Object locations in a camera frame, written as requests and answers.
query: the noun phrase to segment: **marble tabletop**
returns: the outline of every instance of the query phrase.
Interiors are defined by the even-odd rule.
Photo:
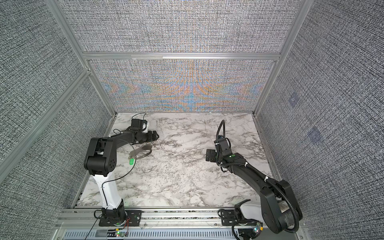
[[[118,114],[112,129],[126,129],[133,115]],[[214,149],[216,131],[224,119],[225,136],[230,139],[233,152],[271,176],[251,114],[148,113],[145,119],[148,129],[156,130],[160,138],[152,142],[152,154],[137,160],[131,173],[117,181],[125,206],[231,207],[244,199],[260,202],[241,178],[223,173],[216,163],[205,161],[206,149]],[[132,168],[130,151],[130,146],[117,150],[115,178]],[[78,206],[101,206],[101,195],[92,176]]]

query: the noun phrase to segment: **metal bracket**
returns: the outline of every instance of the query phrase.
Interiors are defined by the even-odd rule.
[[[205,160],[207,162],[216,162],[216,151],[213,149],[207,149],[207,154],[205,155]]]
[[[141,210],[126,210],[127,217],[130,218],[128,221],[128,226],[129,227],[138,227],[140,225],[140,220],[141,220]],[[99,222],[100,227],[114,227],[115,225],[106,222],[105,219],[101,218]]]
[[[234,222],[237,222],[234,210],[220,209],[218,211],[218,215],[221,218],[221,224],[223,226],[232,226]],[[247,222],[242,224],[242,226],[255,225],[256,222],[257,222],[256,220],[254,222]]]

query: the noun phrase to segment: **textured wall panel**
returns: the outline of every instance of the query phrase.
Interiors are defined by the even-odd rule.
[[[83,68],[44,1],[0,9],[2,161]]]
[[[117,112],[252,111],[273,61],[91,60]]]
[[[260,114],[313,239],[384,238],[383,13],[315,1]]]
[[[59,0],[85,51],[280,52],[300,0]]]
[[[80,188],[89,140],[110,115],[86,79],[0,185],[1,239],[48,239]],[[14,236],[15,226],[24,237]]]

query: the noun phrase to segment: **black cable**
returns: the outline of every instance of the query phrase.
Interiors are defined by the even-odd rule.
[[[223,126],[223,137],[225,137],[225,121],[224,121],[224,120],[222,120],[222,121],[220,122],[220,125],[219,125],[219,127],[218,127],[218,129],[217,129],[217,132],[216,132],[216,143],[215,143],[215,148],[216,148],[216,164],[217,164],[217,165],[219,165],[219,163],[218,163],[218,153],[219,153],[219,151],[220,151],[219,144],[218,144],[218,135],[219,135],[219,133],[220,133],[221,126]]]
[[[135,114],[135,115],[132,116],[131,121],[132,121],[132,119],[133,119],[134,116],[139,115],[139,114],[144,114],[144,115],[143,115],[143,120],[144,120],[144,116],[145,116],[145,114],[147,114],[147,113],[138,113],[138,114]]]
[[[95,218],[97,218],[97,219],[100,219],[100,216],[99,217],[96,217],[96,211],[101,211],[100,209],[96,209],[94,212],[93,212],[93,216],[95,217]]]
[[[284,199],[284,201],[287,203],[288,207],[290,208],[292,215],[293,215],[293,220],[295,222],[293,228],[287,228],[284,229],[286,232],[290,233],[295,233],[297,230],[299,230],[299,214],[297,213],[296,209],[292,206],[291,202],[288,200],[288,197],[285,195],[285,193],[278,187],[276,186],[269,178],[266,178],[266,175],[262,172],[260,172],[258,169],[253,167],[250,164],[243,164],[243,163],[228,163],[228,164],[220,164],[221,167],[227,167],[231,165],[237,165],[237,166],[244,166],[244,167],[249,167],[252,169],[257,175],[259,175],[261,178],[265,179],[265,182],[271,185],[280,195],[281,198]]]
[[[116,135],[120,135],[120,134],[122,134],[122,131],[120,131],[119,129],[115,128],[115,129],[113,130],[113,133],[116,134]]]
[[[86,240],[86,239],[87,239],[88,235],[89,235],[89,234],[90,234],[90,232],[92,231],[92,229],[93,229],[93,227],[95,226],[95,224],[96,224],[97,220],[99,220],[99,219],[100,219],[101,215],[103,215],[103,214],[100,214],[100,216],[99,216],[99,217],[96,217],[96,216],[95,216],[95,217],[96,217],[96,221],[93,223],[93,225],[92,225],[91,229],[89,230],[88,234],[85,236],[84,240]]]
[[[247,223],[247,222],[260,222],[260,221],[255,220],[255,219],[247,219],[247,220],[244,220],[244,221],[233,222],[232,223],[232,233],[233,233],[233,235],[235,236],[235,238],[237,240],[240,240],[240,238],[237,236],[237,234],[235,232],[235,225],[240,224],[240,223]]]
[[[125,141],[125,140],[123,140],[123,139],[119,139],[119,138],[118,138],[118,140],[121,140],[121,141],[124,141],[124,142],[128,143],[128,144],[133,148],[133,151],[135,152],[135,158],[136,158],[136,150],[135,150],[135,148],[132,146],[132,144],[130,144],[129,142],[127,142],[127,141]],[[106,181],[106,182],[113,182],[113,181],[122,179],[123,177],[127,176],[127,175],[132,171],[132,169],[135,167],[135,165],[136,165],[136,159],[135,159],[135,162],[133,163],[132,168],[131,168],[131,169],[129,170],[129,172],[127,172],[124,176],[119,177],[119,178],[116,178],[116,179],[113,179],[113,180],[109,180],[109,181]],[[103,182],[103,183],[101,184],[101,190],[102,190],[103,195],[104,195],[105,203],[106,203],[107,206],[108,206],[107,197],[105,196],[104,188],[103,188],[103,185],[104,185],[104,183],[106,183],[106,182]]]
[[[231,141],[229,141],[229,138],[225,138],[228,141],[229,148],[231,148]]]

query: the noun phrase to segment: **red wire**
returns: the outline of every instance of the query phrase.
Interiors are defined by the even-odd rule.
[[[127,236],[127,234],[128,234],[128,225],[129,225],[129,220],[130,220],[131,218],[130,217],[128,217],[128,219],[127,219],[127,222],[126,222],[126,224],[127,224],[127,232],[125,233],[125,236],[124,237],[126,237]]]

